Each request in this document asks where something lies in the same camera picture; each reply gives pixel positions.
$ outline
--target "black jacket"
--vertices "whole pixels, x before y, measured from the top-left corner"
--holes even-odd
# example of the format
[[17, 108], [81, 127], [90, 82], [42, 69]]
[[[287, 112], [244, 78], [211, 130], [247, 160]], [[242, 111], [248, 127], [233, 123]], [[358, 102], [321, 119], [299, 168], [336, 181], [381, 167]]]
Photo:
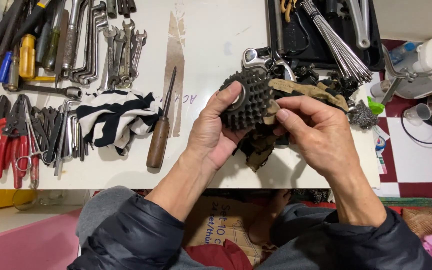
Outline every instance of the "black jacket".
[[[324, 221], [339, 264], [357, 270], [432, 270], [432, 258], [398, 213], [386, 208], [379, 227], [338, 223], [336, 211]], [[69, 270], [162, 269], [180, 248], [184, 223], [159, 205], [133, 196], [106, 218], [81, 247]]]

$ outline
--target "bicycle freewheel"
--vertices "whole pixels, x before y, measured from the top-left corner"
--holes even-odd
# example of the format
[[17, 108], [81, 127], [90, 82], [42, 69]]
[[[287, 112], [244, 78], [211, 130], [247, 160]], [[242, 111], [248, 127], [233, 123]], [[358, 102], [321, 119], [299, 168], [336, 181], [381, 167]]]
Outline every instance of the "bicycle freewheel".
[[274, 99], [272, 89], [268, 86], [269, 78], [254, 70], [244, 69], [227, 78], [219, 91], [232, 82], [241, 83], [242, 91], [237, 99], [222, 114], [221, 121], [231, 131], [254, 129], [257, 123], [263, 124], [263, 118]]

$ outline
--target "left hand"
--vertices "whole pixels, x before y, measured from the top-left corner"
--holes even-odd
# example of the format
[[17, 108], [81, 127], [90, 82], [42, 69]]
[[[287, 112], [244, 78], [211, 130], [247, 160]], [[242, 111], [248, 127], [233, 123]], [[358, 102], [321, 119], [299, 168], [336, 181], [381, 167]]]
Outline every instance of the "left hand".
[[230, 158], [239, 141], [248, 132], [231, 132], [223, 127], [219, 115], [230, 106], [241, 93], [241, 83], [235, 81], [226, 89], [216, 91], [194, 121], [189, 133], [186, 150], [217, 171]]

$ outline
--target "wooden handle screwdriver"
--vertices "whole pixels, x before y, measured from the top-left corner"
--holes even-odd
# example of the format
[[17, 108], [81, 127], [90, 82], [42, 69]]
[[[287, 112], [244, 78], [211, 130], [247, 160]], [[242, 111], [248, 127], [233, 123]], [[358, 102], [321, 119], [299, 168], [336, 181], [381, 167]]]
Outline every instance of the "wooden handle screwdriver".
[[176, 78], [176, 67], [173, 69], [169, 89], [167, 90], [166, 100], [164, 102], [163, 116], [159, 117], [154, 127], [153, 137], [149, 145], [148, 157], [146, 159], [146, 166], [150, 168], [161, 168], [164, 159], [164, 151], [166, 150], [166, 143], [170, 133], [170, 120], [168, 118], [168, 111], [171, 106], [171, 93], [173, 92], [174, 79]]

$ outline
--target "white tabletop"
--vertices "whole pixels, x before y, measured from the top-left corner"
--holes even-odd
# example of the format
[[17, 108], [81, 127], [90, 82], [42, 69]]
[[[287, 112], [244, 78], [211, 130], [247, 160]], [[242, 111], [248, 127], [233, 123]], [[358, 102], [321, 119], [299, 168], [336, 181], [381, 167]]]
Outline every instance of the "white tabletop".
[[[194, 120], [206, 105], [209, 97], [230, 75], [241, 69], [242, 53], [247, 48], [261, 48], [268, 44], [266, 7], [264, 1], [199, 1], [199, 0], [160, 0], [138, 1], [137, 13], [131, 18], [140, 33], [148, 33], [146, 45], [142, 49], [138, 67], [139, 77], [133, 82], [133, 89], [144, 93], [154, 92], [160, 102], [164, 89], [167, 56], [171, 62], [172, 49], [167, 49], [170, 17], [174, 15], [178, 22], [178, 40], [183, 44], [184, 72], [181, 95], [179, 136], [168, 139], [162, 168], [146, 167], [146, 158], [151, 135], [136, 136], [127, 156], [119, 156], [114, 147], [89, 149], [85, 161], [68, 160], [62, 165], [59, 176], [53, 176], [54, 169], [47, 168], [40, 162], [39, 189], [104, 189], [117, 185], [132, 189], [153, 188], [168, 173], [171, 166], [186, 147], [187, 139]], [[67, 0], [66, 9], [71, 9]], [[122, 28], [123, 16], [109, 20], [110, 25]], [[101, 58], [106, 52], [106, 42], [100, 35]], [[76, 66], [82, 65], [84, 41], [79, 45]], [[72, 83], [64, 81], [63, 87]], [[42, 85], [54, 86], [53, 83]], [[99, 81], [84, 89], [94, 92]], [[354, 100], [366, 100], [365, 86], [361, 87]], [[33, 106], [58, 107], [64, 98], [21, 92], [26, 94]], [[17, 98], [15, 93], [6, 93], [0, 88], [0, 95], [5, 94], [11, 102]], [[177, 117], [170, 121], [174, 124]], [[379, 186], [379, 174], [375, 145], [371, 131], [352, 127], [352, 134], [359, 154], [361, 166], [372, 187]], [[277, 148], [269, 156], [266, 164], [254, 173], [245, 165], [246, 157], [238, 151], [232, 156], [214, 177], [209, 187], [213, 188], [327, 188], [327, 181], [314, 169], [310, 168], [297, 152], [296, 146]], [[22, 187], [29, 187], [29, 176]], [[0, 179], [0, 189], [13, 188], [11, 169]]]

